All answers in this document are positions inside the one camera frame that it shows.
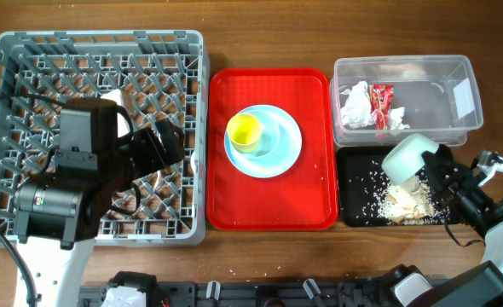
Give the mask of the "mint green bowl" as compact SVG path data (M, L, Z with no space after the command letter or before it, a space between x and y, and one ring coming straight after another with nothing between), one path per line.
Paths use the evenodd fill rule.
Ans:
M401 185L423 168L423 153L435 154L438 149L438 143L421 134L412 134L384 157L382 170L393 185Z

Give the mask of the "rice and peanut shell waste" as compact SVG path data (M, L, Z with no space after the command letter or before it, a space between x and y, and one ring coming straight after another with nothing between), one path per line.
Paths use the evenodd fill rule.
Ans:
M402 185L393 185L388 189L388 201L392 203L394 216L400 219L417 219L421 211L432 212L432 204L427 193L431 188L423 169Z

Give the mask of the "white tissue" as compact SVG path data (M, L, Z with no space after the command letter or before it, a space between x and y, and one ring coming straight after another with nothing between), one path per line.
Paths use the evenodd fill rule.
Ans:
M410 125L404 124L402 122L405 114L405 107L392 108L388 112L388 123L390 130L406 130L410 128Z
M351 89L343 90L341 94L347 96L340 110L342 125L359 129L374 124L366 81L358 82Z

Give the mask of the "yellow plastic cup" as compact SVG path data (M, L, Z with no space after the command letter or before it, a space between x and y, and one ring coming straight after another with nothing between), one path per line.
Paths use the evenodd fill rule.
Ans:
M240 153L251 153L258 147L262 127L259 119L249 113L233 116L226 127L229 142Z

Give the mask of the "red snack wrapper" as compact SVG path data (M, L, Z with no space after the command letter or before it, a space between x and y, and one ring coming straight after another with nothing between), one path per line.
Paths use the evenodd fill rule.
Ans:
M392 84L372 84L369 88L372 117L378 130L388 127L388 112L394 95Z

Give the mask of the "white plastic spoon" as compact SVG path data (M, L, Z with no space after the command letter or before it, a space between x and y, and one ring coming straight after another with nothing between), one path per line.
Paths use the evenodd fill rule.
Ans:
M193 151L191 153L191 156L190 156L190 166L191 166L192 172L196 173L196 154L195 154L195 151Z

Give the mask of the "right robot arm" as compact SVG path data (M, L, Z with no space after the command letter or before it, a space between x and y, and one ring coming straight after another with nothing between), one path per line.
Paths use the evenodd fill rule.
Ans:
M503 172L503 158L482 151L469 166L456 162L451 150L420 134L397 144L382 169L394 184L423 170L436 201L471 226L484 245L481 263L433 286L414 266L403 264L387 273L383 289L398 306L503 306L503 200L494 202L483 185Z

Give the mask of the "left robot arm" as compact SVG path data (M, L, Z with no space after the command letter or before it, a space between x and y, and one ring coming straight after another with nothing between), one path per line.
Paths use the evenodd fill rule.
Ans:
M34 306L74 306L101 218L117 207L116 193L142 194L136 180L182 161L184 133L168 119L118 134L126 109L101 98L73 98L61 106L60 143L52 172L28 177L15 194L14 233L26 267L17 292Z

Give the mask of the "grey dishwasher rack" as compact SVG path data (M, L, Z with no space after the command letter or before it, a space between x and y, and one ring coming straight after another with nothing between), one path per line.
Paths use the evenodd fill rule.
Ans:
M117 194L99 246L196 246L205 238L205 156L211 62L194 30L5 32L0 35L0 232L14 234L15 194L48 162L59 105L113 90L130 96L133 127L168 119L185 135L183 161ZM190 166L196 154L196 173Z

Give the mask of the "clear plastic bin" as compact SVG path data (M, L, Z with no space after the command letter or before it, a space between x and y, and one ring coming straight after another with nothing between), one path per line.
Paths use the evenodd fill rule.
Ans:
M351 129L340 110L359 82L394 86L393 109L404 107L405 130ZM331 81L334 141L339 147L397 144L419 133L448 146L461 146L483 126L477 81L464 55L393 55L340 58Z

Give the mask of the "black plastic bin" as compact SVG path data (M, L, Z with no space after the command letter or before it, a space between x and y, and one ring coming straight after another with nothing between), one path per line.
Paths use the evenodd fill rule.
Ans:
M340 219L350 227L458 224L456 213L442 207L427 193L432 212L421 211L417 219L394 216L388 201L391 181L382 170L391 146L347 147L336 152Z

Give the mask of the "light blue plate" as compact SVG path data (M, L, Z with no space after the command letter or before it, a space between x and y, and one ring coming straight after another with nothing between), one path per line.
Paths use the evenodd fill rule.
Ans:
M280 126L280 141L277 148L269 155L251 159L247 153L240 153L234 149L224 133L225 153L231 164L240 172L249 177L271 178L288 171L297 161L301 153L303 139L299 126L295 119L286 111L271 105L255 105L247 107L239 113L250 111L269 112Z

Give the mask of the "light blue small bowl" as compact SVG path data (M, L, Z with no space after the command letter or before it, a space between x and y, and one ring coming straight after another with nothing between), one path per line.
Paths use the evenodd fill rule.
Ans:
M280 126L269 112L250 111L250 114L259 120L261 136L257 147L252 152L247 153L246 156L251 159L258 159L271 154L277 148L280 141Z

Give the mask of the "red plastic tray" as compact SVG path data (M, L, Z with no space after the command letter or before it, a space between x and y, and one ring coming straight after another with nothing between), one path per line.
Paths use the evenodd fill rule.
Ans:
M229 119L266 104L297 123L296 162L271 178L238 170L225 151ZM323 230L338 216L329 82L315 68L229 68L211 80L206 138L206 216L222 230Z

